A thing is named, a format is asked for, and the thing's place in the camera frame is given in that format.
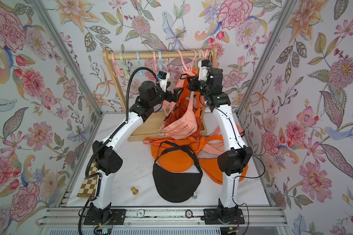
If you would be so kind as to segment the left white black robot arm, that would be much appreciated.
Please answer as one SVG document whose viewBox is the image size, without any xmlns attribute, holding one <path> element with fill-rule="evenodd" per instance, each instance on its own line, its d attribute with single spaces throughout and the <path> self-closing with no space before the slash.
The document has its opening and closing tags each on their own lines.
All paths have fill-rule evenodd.
<svg viewBox="0 0 353 235">
<path fill-rule="evenodd" d="M 87 215 L 100 225 L 108 223 L 112 218 L 111 198 L 113 180 L 116 172 L 123 165 L 119 150 L 123 143 L 154 113 L 154 107 L 164 101 L 172 102 L 175 95 L 167 88 L 170 86 L 170 74 L 159 71 L 155 74 L 155 82 L 143 82 L 138 91 L 135 104 L 126 110 L 123 122 L 102 141 L 94 141 L 93 154 L 88 161 L 85 178 L 98 178 L 97 190 L 93 198 L 85 205 Z"/>
</svg>

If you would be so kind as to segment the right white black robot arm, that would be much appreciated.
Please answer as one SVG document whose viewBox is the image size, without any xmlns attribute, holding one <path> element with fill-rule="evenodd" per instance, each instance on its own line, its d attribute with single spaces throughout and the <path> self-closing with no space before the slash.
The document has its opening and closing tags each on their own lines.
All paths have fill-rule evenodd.
<svg viewBox="0 0 353 235">
<path fill-rule="evenodd" d="M 190 91 L 203 95 L 204 102 L 218 122 L 224 143 L 224 152 L 217 158 L 218 167 L 223 175 L 222 192 L 217 208 L 213 211 L 204 211 L 205 222 L 248 224 L 249 219 L 244 217 L 235 197 L 239 180 L 244 177 L 243 170 L 254 153 L 242 140 L 234 121 L 229 96 L 222 90 L 223 71 L 202 67 L 198 76 L 189 77 L 187 81 Z"/>
</svg>

